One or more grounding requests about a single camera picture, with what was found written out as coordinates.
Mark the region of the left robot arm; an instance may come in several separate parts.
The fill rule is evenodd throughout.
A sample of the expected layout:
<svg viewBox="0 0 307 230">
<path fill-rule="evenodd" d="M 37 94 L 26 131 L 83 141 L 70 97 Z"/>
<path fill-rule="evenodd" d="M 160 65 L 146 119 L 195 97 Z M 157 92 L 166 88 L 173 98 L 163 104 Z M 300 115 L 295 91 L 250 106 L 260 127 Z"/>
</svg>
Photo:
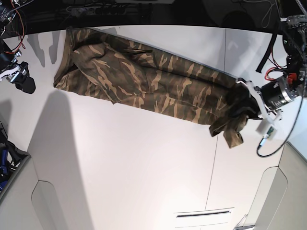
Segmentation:
<svg viewBox="0 0 307 230">
<path fill-rule="evenodd" d="M 273 46 L 277 33 L 272 38 L 256 71 L 261 72 L 264 63 L 270 59 L 264 79 L 259 87 L 250 80 L 238 78 L 226 97 L 231 106 L 230 117 L 245 115 L 251 119 L 267 119 L 269 114 L 278 115 L 281 108 L 301 96 L 306 98 L 307 84 L 307 18 L 305 15 L 289 16 L 279 23 L 283 35 L 283 47 L 287 53 L 286 64 L 277 64 L 273 57 Z"/>
</svg>

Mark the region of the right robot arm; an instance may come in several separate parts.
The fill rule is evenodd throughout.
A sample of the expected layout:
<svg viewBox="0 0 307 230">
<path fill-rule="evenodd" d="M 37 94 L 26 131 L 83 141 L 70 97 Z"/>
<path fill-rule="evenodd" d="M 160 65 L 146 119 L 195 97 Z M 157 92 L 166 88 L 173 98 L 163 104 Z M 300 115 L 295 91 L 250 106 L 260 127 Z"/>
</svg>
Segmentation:
<svg viewBox="0 0 307 230">
<path fill-rule="evenodd" d="M 7 80 L 15 87 L 27 94 L 36 90 L 35 81 L 30 77 L 27 62 L 18 63 L 17 58 L 22 55 L 26 24 L 20 14 L 20 9 L 31 0 L 2 0 L 0 2 L 0 80 Z M 16 35 L 19 43 L 10 48 L 4 41 L 5 35 Z"/>
</svg>

